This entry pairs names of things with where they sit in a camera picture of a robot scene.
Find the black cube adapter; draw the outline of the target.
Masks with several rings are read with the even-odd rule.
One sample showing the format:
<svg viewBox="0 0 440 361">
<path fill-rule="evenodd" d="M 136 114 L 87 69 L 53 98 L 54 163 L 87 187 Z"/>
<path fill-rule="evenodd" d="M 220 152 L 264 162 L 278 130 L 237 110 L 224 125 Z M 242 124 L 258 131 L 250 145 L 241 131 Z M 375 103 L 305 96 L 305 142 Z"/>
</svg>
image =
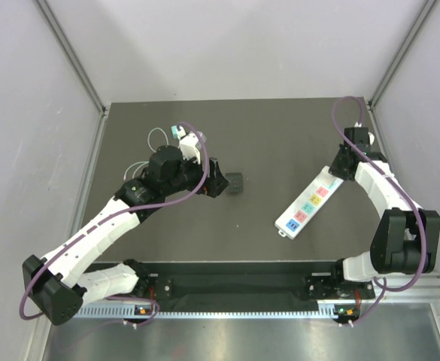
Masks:
<svg viewBox="0 0 440 361">
<path fill-rule="evenodd" d="M 229 185 L 226 188 L 226 193 L 229 195 L 239 195 L 244 191 L 244 177 L 241 172 L 225 173 L 225 179 L 228 180 Z"/>
</svg>

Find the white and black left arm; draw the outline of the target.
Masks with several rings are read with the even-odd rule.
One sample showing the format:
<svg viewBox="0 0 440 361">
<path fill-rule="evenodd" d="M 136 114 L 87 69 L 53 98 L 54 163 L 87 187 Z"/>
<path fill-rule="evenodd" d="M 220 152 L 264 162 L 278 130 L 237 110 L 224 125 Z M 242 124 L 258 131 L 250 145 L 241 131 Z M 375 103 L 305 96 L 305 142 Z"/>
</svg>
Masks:
<svg viewBox="0 0 440 361">
<path fill-rule="evenodd" d="M 126 181 L 72 238 L 42 257 L 31 255 L 23 262 L 20 317 L 30 318 L 25 313 L 27 300 L 55 326 L 69 321 L 81 307 L 103 299 L 140 299 L 149 304 L 141 314 L 157 313 L 152 280 L 142 263 L 127 259 L 94 272 L 89 267 L 127 232 L 168 207 L 169 196 L 185 192 L 215 198 L 228 186 L 215 158 L 189 158 L 177 147 L 160 147 L 141 174 Z"/>
</svg>

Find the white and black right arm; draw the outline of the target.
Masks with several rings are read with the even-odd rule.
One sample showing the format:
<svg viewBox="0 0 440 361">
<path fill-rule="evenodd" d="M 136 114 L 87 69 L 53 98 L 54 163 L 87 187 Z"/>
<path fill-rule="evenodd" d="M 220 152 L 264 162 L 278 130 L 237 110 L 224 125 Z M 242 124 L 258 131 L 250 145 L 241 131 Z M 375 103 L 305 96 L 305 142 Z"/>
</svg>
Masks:
<svg viewBox="0 0 440 361">
<path fill-rule="evenodd" d="M 353 293 L 357 282 L 382 275 L 424 274 L 435 268 L 440 215 L 414 202 L 399 185 L 383 153 L 372 150 L 373 135 L 363 126 L 344 130 L 344 142 L 329 173 L 359 184 L 374 205 L 380 223 L 368 251 L 340 259 L 332 269 L 330 289 L 338 297 Z"/>
</svg>

